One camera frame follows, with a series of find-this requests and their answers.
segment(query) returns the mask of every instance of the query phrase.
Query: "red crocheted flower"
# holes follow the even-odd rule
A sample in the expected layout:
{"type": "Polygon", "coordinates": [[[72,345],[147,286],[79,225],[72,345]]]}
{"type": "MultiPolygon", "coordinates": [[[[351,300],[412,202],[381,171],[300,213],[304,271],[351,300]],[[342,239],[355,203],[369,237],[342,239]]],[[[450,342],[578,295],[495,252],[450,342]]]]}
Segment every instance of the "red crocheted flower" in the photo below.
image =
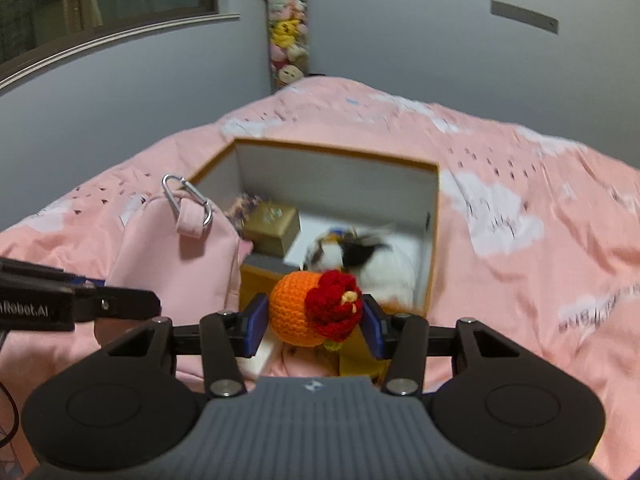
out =
{"type": "Polygon", "coordinates": [[[362,319],[362,294],[356,279],[339,270],[328,270],[318,286],[306,294],[305,312],[316,332],[341,343],[362,319]]]}

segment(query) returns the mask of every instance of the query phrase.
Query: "gray wall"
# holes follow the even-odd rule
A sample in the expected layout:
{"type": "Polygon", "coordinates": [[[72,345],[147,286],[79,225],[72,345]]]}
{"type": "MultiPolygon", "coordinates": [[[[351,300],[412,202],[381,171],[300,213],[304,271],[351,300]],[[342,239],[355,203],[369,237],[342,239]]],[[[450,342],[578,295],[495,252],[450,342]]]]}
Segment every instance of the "gray wall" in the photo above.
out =
{"type": "Polygon", "coordinates": [[[311,0],[312,69],[571,137],[640,166],[640,0],[311,0]]]}
{"type": "Polygon", "coordinates": [[[176,131],[269,94],[262,0],[111,46],[0,95],[0,229],[176,131]]]}

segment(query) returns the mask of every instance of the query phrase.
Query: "orange crocheted ball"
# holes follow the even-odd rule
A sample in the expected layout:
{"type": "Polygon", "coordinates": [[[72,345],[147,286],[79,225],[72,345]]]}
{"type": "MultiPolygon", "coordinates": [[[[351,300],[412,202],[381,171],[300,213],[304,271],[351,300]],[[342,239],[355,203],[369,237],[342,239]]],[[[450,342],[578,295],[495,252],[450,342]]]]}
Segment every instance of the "orange crocheted ball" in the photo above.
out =
{"type": "Polygon", "coordinates": [[[318,346],[325,337],[316,332],[306,319],[306,294],[318,286],[320,274],[300,270],[284,276],[269,295],[271,328],[285,343],[296,346],[318,346]]]}

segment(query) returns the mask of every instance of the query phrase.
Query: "stuffed toy storage tube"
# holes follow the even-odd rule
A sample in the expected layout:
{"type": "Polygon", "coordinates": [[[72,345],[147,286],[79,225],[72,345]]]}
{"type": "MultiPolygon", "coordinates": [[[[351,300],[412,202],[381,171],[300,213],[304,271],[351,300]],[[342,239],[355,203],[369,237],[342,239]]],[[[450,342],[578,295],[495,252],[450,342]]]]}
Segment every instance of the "stuffed toy storage tube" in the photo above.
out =
{"type": "Polygon", "coordinates": [[[271,89],[308,74],[306,0],[265,0],[269,27],[271,89]]]}

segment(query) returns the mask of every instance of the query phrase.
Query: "window frame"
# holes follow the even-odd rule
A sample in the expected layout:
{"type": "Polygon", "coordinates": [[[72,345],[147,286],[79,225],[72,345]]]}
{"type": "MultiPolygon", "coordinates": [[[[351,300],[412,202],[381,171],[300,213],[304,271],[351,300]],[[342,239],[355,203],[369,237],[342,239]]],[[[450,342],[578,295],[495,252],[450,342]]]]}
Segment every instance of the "window frame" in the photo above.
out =
{"type": "Polygon", "coordinates": [[[120,34],[136,28],[145,28],[150,25],[180,20],[182,18],[198,18],[203,16],[219,16],[220,8],[218,0],[201,0],[203,6],[185,7],[166,10],[163,12],[153,12],[118,20],[110,25],[99,25],[94,27],[91,17],[90,0],[78,0],[80,11],[81,30],[73,32],[62,38],[48,41],[37,46],[20,56],[16,56],[9,61],[0,63],[0,88],[2,82],[11,78],[21,70],[24,70],[36,63],[54,57],[67,50],[90,43],[101,38],[106,38],[114,34],[120,34]]]}

